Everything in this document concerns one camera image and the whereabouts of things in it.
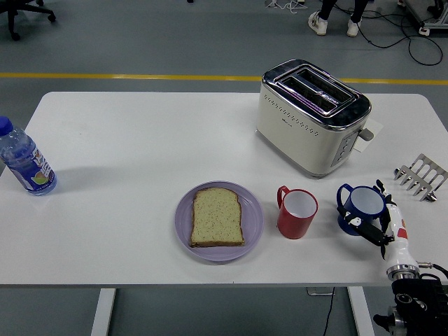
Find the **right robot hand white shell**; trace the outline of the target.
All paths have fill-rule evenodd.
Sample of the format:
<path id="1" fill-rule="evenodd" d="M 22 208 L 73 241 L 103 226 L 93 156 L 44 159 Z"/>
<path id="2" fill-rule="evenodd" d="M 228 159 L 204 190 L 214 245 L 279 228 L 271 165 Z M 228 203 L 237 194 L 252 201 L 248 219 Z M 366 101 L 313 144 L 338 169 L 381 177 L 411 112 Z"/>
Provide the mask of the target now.
<path id="1" fill-rule="evenodd" d="M 337 190 L 336 201 L 340 228 L 380 248 L 390 280 L 419 276 L 418 262 L 409 252 L 403 215 L 380 180 L 373 187 L 345 183 Z"/>

